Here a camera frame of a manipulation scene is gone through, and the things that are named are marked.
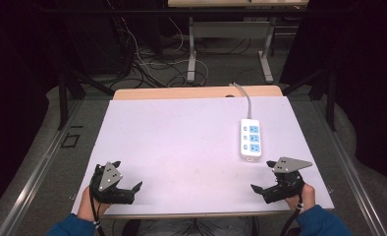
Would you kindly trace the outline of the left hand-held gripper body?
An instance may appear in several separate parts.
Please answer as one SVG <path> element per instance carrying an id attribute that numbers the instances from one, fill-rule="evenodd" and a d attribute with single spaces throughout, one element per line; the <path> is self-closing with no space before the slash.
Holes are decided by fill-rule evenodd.
<path id="1" fill-rule="evenodd" d="M 123 175 L 118 168 L 107 162 L 105 165 L 97 164 L 90 182 L 90 192 L 102 204 L 131 205 L 134 198 L 127 198 L 126 191 L 117 187 Z"/>

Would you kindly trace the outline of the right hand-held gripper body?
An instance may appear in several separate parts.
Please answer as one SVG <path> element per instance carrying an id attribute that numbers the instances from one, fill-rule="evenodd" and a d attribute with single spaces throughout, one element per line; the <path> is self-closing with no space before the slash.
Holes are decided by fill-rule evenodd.
<path id="1" fill-rule="evenodd" d="M 312 165 L 309 161 L 285 156 L 280 157 L 276 162 L 276 165 L 271 168 L 276 177 L 276 185 L 264 189 L 263 198 L 268 204 L 300 194 L 304 186 L 300 170 Z"/>

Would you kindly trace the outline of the person's right hand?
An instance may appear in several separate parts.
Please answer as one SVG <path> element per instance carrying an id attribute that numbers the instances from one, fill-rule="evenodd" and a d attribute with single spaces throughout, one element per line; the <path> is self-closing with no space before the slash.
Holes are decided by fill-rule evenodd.
<path id="1" fill-rule="evenodd" d="M 315 189 L 312 186 L 305 184 L 300 197 L 293 196 L 287 198 L 285 202 L 289 206 L 290 210 L 299 208 L 300 213 L 303 213 L 305 210 L 309 210 L 316 205 Z"/>

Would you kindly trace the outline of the person's left hand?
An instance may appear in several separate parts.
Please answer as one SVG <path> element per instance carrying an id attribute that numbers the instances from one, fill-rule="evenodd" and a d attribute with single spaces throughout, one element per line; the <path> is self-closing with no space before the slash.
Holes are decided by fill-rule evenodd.
<path id="1" fill-rule="evenodd" d="M 110 205 L 108 204 L 101 204 L 97 200 L 91 200 L 89 187 L 86 187 L 83 190 L 77 218 L 86 221 L 94 221 L 94 213 L 92 212 L 93 208 L 96 209 L 99 216 L 102 216 L 109 207 Z"/>

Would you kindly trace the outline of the white power strip blue sockets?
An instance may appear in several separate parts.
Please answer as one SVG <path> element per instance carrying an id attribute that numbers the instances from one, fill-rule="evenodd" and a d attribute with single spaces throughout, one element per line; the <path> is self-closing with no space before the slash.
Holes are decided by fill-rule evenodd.
<path id="1" fill-rule="evenodd" d="M 260 160 L 261 135 L 258 120 L 241 120 L 240 155 L 246 161 L 255 162 Z"/>

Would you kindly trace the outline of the square floor socket cover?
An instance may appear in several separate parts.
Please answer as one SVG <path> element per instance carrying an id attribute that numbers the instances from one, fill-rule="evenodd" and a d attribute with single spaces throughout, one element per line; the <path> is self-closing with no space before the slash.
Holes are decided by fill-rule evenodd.
<path id="1" fill-rule="evenodd" d="M 61 143 L 61 148 L 74 148 L 80 139 L 80 135 L 68 133 Z"/>

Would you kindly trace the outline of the white table mat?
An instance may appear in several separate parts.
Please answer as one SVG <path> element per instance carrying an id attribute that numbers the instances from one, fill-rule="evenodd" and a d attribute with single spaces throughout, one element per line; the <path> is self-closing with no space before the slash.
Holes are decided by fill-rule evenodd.
<path id="1" fill-rule="evenodd" d="M 259 121 L 261 158 L 240 155 L 241 120 Z M 83 176 L 97 164 L 121 161 L 121 189 L 142 186 L 131 205 L 114 205 L 123 217 L 274 213 L 251 184 L 276 183 L 266 161 L 282 156 L 312 161 L 296 115 L 285 96 L 112 100 Z"/>

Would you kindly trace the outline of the person's grey trousers lap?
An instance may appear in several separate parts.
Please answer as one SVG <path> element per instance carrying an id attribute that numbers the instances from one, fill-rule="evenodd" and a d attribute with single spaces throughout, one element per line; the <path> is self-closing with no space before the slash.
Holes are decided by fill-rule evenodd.
<path id="1" fill-rule="evenodd" d="M 121 236 L 258 236 L 253 217 L 130 220 Z"/>

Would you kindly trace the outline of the black metal stand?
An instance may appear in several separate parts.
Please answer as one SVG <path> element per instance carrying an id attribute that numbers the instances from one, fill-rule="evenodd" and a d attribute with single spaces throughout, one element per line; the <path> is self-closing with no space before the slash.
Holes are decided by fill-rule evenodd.
<path id="1" fill-rule="evenodd" d="M 295 91 L 303 85 L 314 83 L 314 86 L 308 93 L 310 100 L 319 100 L 324 94 L 327 95 L 325 120 L 329 128 L 335 132 L 335 98 L 336 98 L 336 84 L 337 73 L 332 69 L 317 70 L 303 79 L 300 79 L 286 88 L 282 89 L 284 95 Z"/>
<path id="2" fill-rule="evenodd" d="M 58 89 L 59 89 L 59 106 L 60 106 L 60 123 L 59 130 L 62 130 L 69 121 L 69 103 L 68 97 L 74 99 L 84 99 L 86 93 L 83 89 L 83 84 L 88 84 L 91 87 L 104 92 L 107 95 L 113 95 L 114 90 L 97 82 L 89 75 L 80 72 L 78 69 L 64 66 L 58 75 Z"/>

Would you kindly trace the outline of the desk with white legs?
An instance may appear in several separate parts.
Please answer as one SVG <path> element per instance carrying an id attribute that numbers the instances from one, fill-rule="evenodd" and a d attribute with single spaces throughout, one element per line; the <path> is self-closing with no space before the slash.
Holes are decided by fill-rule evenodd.
<path id="1" fill-rule="evenodd" d="M 177 10 L 299 10 L 308 4 L 309 0 L 168 0 L 168 6 Z M 234 15 L 229 21 L 208 20 L 199 22 L 196 17 L 189 17 L 189 45 L 190 58 L 188 64 L 187 81 L 195 80 L 197 38 L 261 38 L 265 42 L 258 52 L 263 79 L 273 83 L 273 76 L 268 64 L 268 52 L 274 37 L 276 17 L 264 17 L 262 20 L 253 21 L 251 17 L 241 16 L 234 20 Z"/>

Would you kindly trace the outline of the black horizontal bar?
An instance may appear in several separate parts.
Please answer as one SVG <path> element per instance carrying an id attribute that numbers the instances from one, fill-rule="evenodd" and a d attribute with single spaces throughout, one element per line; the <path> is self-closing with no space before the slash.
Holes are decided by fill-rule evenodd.
<path id="1" fill-rule="evenodd" d="M 336 10 L 257 10 L 257 9 L 164 9 L 164 10 L 71 10 L 71 9 L 44 9 L 36 7 L 41 13 L 62 15 L 123 15 L 123 16 L 338 16 L 351 13 L 351 9 Z"/>

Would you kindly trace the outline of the metal floor rail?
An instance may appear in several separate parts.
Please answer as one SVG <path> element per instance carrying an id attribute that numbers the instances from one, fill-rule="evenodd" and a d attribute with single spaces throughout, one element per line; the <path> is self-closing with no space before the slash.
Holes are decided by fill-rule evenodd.
<path id="1" fill-rule="evenodd" d="M 44 236 L 71 213 L 90 153 L 85 109 L 85 101 L 74 101 L 62 130 L 56 112 L 49 109 L 20 172 L 0 200 L 0 236 Z M 68 133 L 81 136 L 78 144 L 61 148 Z"/>
<path id="2" fill-rule="evenodd" d="M 326 130 L 335 150 L 338 153 L 338 163 L 341 166 L 342 171 L 346 177 L 346 180 L 353 192 L 355 200 L 359 206 L 359 209 L 363 215 L 363 218 L 372 234 L 372 236 L 387 236 L 387 229 L 380 219 L 376 208 L 373 206 L 371 198 L 364 187 L 359 173 L 351 161 L 349 155 L 344 149 L 342 142 L 339 139 L 338 134 L 330 128 L 325 118 L 325 108 L 320 101 L 314 101 L 312 103 L 314 110 L 316 111 L 321 123 Z"/>

